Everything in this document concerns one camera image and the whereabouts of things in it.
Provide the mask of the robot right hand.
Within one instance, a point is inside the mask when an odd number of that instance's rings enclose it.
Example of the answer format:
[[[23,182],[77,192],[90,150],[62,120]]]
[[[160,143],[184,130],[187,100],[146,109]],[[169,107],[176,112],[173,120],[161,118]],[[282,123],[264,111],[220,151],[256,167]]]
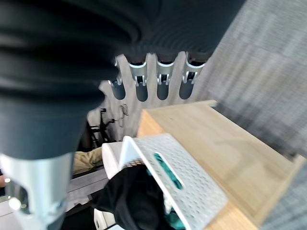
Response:
[[[58,230],[73,155],[89,111],[130,65],[137,99],[148,98],[146,55],[158,59],[167,96],[177,54],[188,55],[180,97],[244,5],[242,0],[3,0],[0,3],[0,162],[9,205],[25,230]]]

